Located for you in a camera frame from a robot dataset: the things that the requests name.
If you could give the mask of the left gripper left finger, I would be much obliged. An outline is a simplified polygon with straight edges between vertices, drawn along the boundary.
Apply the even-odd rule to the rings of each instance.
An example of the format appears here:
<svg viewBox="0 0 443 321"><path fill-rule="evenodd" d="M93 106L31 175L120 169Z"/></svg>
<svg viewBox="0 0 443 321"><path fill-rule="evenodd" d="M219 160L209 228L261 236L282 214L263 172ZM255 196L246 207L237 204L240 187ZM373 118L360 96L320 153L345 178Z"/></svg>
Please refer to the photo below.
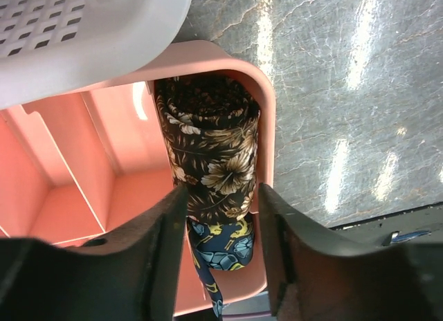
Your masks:
<svg viewBox="0 0 443 321"><path fill-rule="evenodd" d="M171 320L188 192L80 247L1 240L2 320Z"/></svg>

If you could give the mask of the brown floral tie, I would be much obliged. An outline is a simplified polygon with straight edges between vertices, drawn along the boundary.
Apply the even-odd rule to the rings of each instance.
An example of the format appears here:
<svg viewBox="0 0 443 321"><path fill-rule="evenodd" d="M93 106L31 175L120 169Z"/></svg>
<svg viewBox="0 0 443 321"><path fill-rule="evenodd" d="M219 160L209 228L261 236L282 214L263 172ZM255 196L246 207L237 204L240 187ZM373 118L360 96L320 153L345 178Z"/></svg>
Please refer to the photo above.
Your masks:
<svg viewBox="0 0 443 321"><path fill-rule="evenodd" d="M251 209L256 187L260 106L221 74L169 77L154 100L174 185L186 185L188 216L234 223Z"/></svg>

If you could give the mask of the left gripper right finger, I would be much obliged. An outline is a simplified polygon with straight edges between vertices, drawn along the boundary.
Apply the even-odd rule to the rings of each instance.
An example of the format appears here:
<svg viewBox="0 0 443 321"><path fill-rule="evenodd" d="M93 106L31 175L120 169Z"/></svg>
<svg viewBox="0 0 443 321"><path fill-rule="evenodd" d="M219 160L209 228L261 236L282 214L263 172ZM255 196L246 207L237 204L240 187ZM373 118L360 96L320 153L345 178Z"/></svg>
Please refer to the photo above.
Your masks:
<svg viewBox="0 0 443 321"><path fill-rule="evenodd" d="M258 192L271 313L279 320L441 320L442 243L363 244Z"/></svg>

